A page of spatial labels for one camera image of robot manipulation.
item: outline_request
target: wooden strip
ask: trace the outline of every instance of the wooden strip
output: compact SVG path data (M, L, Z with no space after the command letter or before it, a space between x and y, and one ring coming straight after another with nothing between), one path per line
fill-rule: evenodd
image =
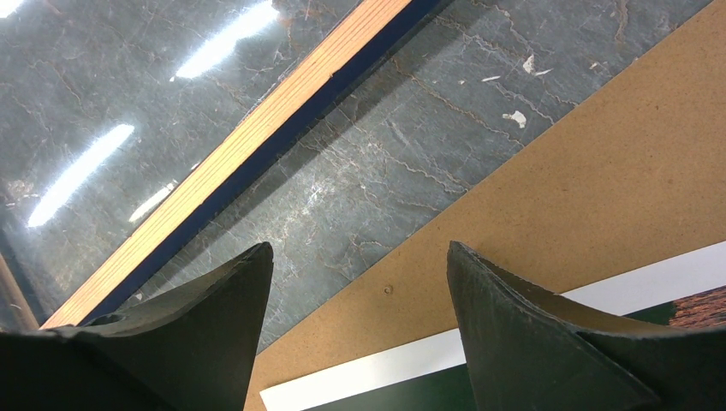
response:
M43 324L77 325L411 0L364 0Z
M5 262L5 258L0 254L0 295L11 305L10 309L13 315L24 328L35 330L38 328L38 320L33 314L33 310L22 294L22 290L15 281L13 272Z

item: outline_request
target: marble floor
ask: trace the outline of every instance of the marble floor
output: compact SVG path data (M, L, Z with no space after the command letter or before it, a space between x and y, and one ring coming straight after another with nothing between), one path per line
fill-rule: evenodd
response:
M42 324L359 2L1 2L0 329Z
M127 305L270 241L262 349L708 0L454 0Z

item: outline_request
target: cardboard sheet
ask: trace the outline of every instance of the cardboard sheet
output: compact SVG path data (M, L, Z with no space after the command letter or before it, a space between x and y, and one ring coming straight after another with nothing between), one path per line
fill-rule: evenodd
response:
M452 240L556 292L726 240L725 21L715 0L258 355L246 409L455 328Z

